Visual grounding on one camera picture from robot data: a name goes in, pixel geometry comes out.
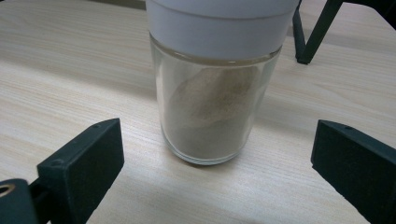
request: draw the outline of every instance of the black stand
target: black stand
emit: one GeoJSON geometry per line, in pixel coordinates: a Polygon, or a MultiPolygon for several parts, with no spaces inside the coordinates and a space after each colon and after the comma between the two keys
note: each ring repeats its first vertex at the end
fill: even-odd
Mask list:
{"type": "Polygon", "coordinates": [[[344,124],[318,122],[313,168],[371,223],[396,224],[396,149],[344,124]]]}
{"type": "Polygon", "coordinates": [[[294,45],[297,63],[309,64],[314,58],[323,37],[344,2],[364,5],[375,9],[394,29],[396,29],[396,0],[328,0],[324,6],[311,36],[305,44],[300,18],[300,4],[293,17],[294,45]]]}
{"type": "Polygon", "coordinates": [[[86,223],[123,164],[120,120],[96,123],[38,164],[30,186],[0,181],[0,223],[86,223]]]}

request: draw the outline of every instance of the light wood surface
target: light wood surface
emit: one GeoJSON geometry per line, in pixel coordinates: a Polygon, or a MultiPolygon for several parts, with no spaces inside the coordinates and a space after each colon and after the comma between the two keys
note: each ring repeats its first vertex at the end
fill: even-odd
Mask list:
{"type": "MultiPolygon", "coordinates": [[[[304,0],[305,35],[324,0],[304,0]]],[[[0,2],[0,180],[120,118],[125,164],[90,223],[367,223],[311,168],[318,119],[396,147],[396,32],[344,4],[314,60],[285,40],[243,152],[200,167],[163,141],[146,12],[94,1],[0,2]]]]}

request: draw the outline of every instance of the white plastic lid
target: white plastic lid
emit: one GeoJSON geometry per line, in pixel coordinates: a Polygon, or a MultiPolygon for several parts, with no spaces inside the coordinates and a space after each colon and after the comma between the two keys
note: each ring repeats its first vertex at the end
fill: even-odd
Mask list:
{"type": "Polygon", "coordinates": [[[298,0],[147,0],[152,36],[164,46],[220,60],[279,49],[298,0]]]}

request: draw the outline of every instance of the clear glass jar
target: clear glass jar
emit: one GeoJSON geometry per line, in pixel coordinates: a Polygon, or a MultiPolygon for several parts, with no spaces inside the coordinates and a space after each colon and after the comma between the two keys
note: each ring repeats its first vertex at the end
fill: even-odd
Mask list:
{"type": "Polygon", "coordinates": [[[161,125],[170,149],[202,165],[236,156],[248,140],[280,49],[256,59],[211,60],[150,38],[161,125]]]}

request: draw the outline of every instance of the table surface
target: table surface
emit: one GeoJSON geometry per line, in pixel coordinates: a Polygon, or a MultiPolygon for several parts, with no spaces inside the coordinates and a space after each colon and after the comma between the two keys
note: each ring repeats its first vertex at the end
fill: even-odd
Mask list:
{"type": "MultiPolygon", "coordinates": [[[[0,180],[35,166],[90,125],[120,118],[125,164],[89,223],[366,223],[311,168],[318,119],[396,147],[396,32],[344,4],[314,60],[291,26],[243,152],[190,165],[167,149],[143,10],[95,1],[0,2],[0,180]]],[[[304,0],[309,36],[325,4],[304,0]]]]}

